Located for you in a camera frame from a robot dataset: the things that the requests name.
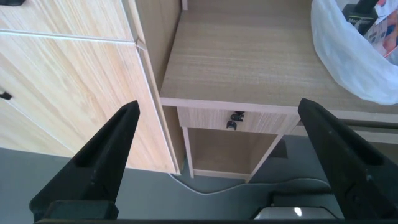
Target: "drawer handle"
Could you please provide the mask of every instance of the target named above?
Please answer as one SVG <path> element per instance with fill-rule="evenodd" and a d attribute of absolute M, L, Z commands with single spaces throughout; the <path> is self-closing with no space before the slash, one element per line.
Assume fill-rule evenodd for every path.
<path fill-rule="evenodd" d="M 25 0 L 0 0 L 0 6 L 20 6 Z"/>
<path fill-rule="evenodd" d="M 243 122 L 244 115 L 243 111 L 235 111 L 235 114 L 231 115 L 231 121 L 228 121 L 226 123 L 226 128 L 233 128 L 236 131 L 236 128 L 238 127 L 238 124 L 236 124 L 235 121 Z"/>
<path fill-rule="evenodd" d="M 5 100 L 10 100 L 12 96 L 8 92 L 4 92 L 3 94 L 0 94 L 0 98 L 3 98 Z"/>

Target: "wood grain surface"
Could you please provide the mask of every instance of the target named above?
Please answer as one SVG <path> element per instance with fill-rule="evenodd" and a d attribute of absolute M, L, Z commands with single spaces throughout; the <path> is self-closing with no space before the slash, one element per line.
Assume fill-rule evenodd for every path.
<path fill-rule="evenodd" d="M 262 160 L 276 135 L 217 131 L 210 129 L 188 128 L 192 166 L 194 174 L 233 178 L 248 177 Z"/>
<path fill-rule="evenodd" d="M 137 34 L 147 47 L 155 86 L 160 91 L 181 12 L 180 0 L 129 0 Z"/>
<path fill-rule="evenodd" d="M 141 109 L 128 167 L 176 173 L 136 46 L 1 34 L 0 78 L 13 106 L 72 151 L 124 104 Z"/>
<path fill-rule="evenodd" d="M 398 144 L 398 131 L 393 129 L 366 128 L 350 126 L 358 135 L 368 142 Z M 289 135 L 308 136 L 305 127 L 297 125 Z"/>
<path fill-rule="evenodd" d="M 226 128 L 234 111 L 178 107 L 180 125 L 188 128 L 206 128 L 234 131 Z M 236 131 L 252 133 L 285 134 L 291 132 L 300 121 L 298 115 L 281 113 L 245 112 L 243 122 L 236 122 Z"/>
<path fill-rule="evenodd" d="M 124 5 L 132 21 L 137 38 L 142 42 L 140 58 L 147 82 L 157 108 L 160 123 L 168 142 L 177 172 L 180 172 L 185 159 L 185 145 L 182 129 L 178 125 L 177 109 L 162 107 L 159 90 L 163 82 L 167 62 L 174 40 L 175 29 L 180 16 L 180 1 L 129 0 Z"/>
<path fill-rule="evenodd" d="M 188 161 L 188 168 L 189 168 L 189 174 L 191 178 L 193 178 L 193 159 L 195 157 L 195 152 L 193 151 L 195 149 L 195 129 L 189 129 L 186 127 L 182 127 L 182 133 L 184 136 L 184 144 L 185 144 L 185 149 L 187 151 L 187 161 Z"/>
<path fill-rule="evenodd" d="M 0 6 L 0 30 L 133 41 L 120 0 L 27 0 Z"/>
<path fill-rule="evenodd" d="M 0 124 L 0 147 L 67 157 L 77 152 L 69 150 L 3 99 L 0 100 Z"/>
<path fill-rule="evenodd" d="M 360 100 L 332 79 L 313 48 L 310 0 L 300 2 L 262 16 L 183 11 L 160 96 L 212 101 L 213 108 L 297 108 L 308 98 L 329 110 L 398 114 L 398 105 Z"/>

